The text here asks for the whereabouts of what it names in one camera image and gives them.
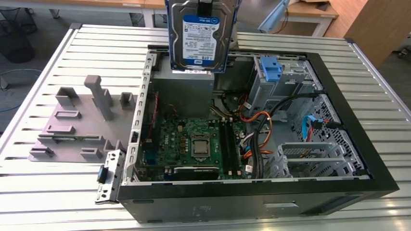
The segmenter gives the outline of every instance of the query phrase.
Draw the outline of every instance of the open computer tower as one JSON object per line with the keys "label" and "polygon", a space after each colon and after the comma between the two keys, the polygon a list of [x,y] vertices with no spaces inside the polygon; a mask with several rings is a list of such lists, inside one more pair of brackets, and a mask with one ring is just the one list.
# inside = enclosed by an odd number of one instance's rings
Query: open computer tower
{"label": "open computer tower", "polygon": [[[251,117],[303,93],[318,95],[273,117],[258,178],[245,156],[261,121],[233,115],[245,107]],[[315,53],[233,50],[226,73],[213,74],[173,71],[167,49],[153,48],[137,104],[127,151],[106,163],[122,177],[101,184],[97,203],[119,201],[139,222],[327,215],[398,190]]]}

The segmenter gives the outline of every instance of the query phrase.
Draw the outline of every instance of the wd hard drive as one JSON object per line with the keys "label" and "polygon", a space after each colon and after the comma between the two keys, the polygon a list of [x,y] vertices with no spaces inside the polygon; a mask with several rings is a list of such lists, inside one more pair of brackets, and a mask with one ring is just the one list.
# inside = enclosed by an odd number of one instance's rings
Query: wd hard drive
{"label": "wd hard drive", "polygon": [[171,68],[226,71],[241,0],[166,0]]}

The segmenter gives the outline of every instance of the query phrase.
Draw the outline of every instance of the ram slot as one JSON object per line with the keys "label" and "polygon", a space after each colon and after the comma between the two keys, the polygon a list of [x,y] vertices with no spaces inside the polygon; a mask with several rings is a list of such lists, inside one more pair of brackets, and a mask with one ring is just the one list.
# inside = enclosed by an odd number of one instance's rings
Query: ram slot
{"label": "ram slot", "polygon": [[238,157],[238,149],[237,149],[237,137],[233,129],[233,123],[227,123],[226,126],[226,136],[227,136],[227,151],[230,153],[230,163],[231,163],[231,171],[233,175],[238,174],[241,170],[239,167],[239,157]]}
{"label": "ram slot", "polygon": [[223,157],[223,173],[229,175],[229,171],[231,171],[231,158],[229,152],[229,142],[227,142],[227,132],[226,132],[227,122],[219,122],[219,130],[221,130],[221,150]]}

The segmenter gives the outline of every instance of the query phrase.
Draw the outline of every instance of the table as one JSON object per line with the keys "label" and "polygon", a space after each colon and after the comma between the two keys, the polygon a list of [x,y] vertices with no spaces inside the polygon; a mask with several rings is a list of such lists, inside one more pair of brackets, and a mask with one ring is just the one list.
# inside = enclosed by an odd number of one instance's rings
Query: table
{"label": "table", "polygon": [[[151,28],[155,27],[155,14],[167,14],[165,0],[0,0],[0,6],[142,13],[146,27]],[[317,23],[313,36],[322,37],[339,14],[331,6],[327,11],[318,10],[315,6],[307,2],[293,4],[289,7],[289,21]],[[51,10],[51,13],[58,18],[58,11]]]}
{"label": "table", "polygon": [[[146,27],[154,27],[155,14],[167,14],[165,0],[146,0],[145,2],[145,22]],[[331,6],[327,11],[317,9],[315,3],[298,2],[289,6],[289,21],[302,23],[317,23],[313,36],[322,37],[329,29],[333,19],[338,18],[339,14]]]}
{"label": "table", "polygon": [[58,103],[61,87],[101,75],[111,94],[139,95],[147,45],[166,29],[83,25],[69,30],[0,138],[0,230],[400,230],[411,227],[411,112],[355,44],[339,38],[239,33],[239,47],[321,54],[401,190],[329,215],[202,223],[138,224],[122,205],[95,205],[98,164],[34,163],[29,151]]}

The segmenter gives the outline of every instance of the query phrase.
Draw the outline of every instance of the label sticker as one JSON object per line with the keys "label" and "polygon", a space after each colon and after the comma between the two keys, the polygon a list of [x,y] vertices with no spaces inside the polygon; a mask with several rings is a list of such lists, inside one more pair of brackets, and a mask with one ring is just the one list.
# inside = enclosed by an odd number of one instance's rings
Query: label sticker
{"label": "label sticker", "polygon": [[245,107],[247,107],[247,109],[250,109],[251,108],[251,104],[250,103],[247,103],[247,102],[245,102]]}
{"label": "label sticker", "polygon": [[134,7],[141,7],[141,4],[130,4],[130,3],[123,3],[123,6],[134,6]]}
{"label": "label sticker", "polygon": [[251,165],[246,165],[246,172],[253,173],[253,166]]}
{"label": "label sticker", "polygon": [[209,71],[201,71],[201,70],[185,70],[185,71],[175,71],[173,70],[174,74],[209,74]]}
{"label": "label sticker", "polygon": [[325,18],[335,18],[335,15],[322,14],[322,17],[325,17]]}
{"label": "label sticker", "polygon": [[183,58],[191,65],[211,65],[215,60],[218,41],[213,37],[219,30],[218,17],[183,17]]}

